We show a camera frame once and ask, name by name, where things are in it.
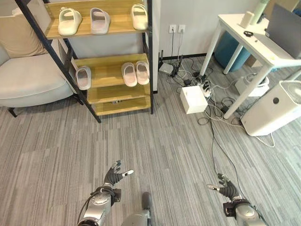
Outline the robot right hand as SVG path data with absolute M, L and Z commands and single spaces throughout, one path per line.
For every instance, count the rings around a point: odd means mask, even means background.
M 207 188 L 219 192 L 223 196 L 229 198 L 231 201 L 241 200 L 242 196 L 236 186 L 231 182 L 231 180 L 222 173 L 218 173 L 217 175 L 218 179 L 220 180 L 219 184 L 221 185 L 221 187 L 207 184 Z

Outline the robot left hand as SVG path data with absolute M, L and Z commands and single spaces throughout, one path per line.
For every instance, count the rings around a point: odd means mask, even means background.
M 113 188 L 114 185 L 118 183 L 120 180 L 134 173 L 132 169 L 125 171 L 123 173 L 119 173 L 120 166 L 121 166 L 121 160 L 117 160 L 112 164 L 112 166 L 109 168 L 108 172 L 105 175 L 103 186 Z

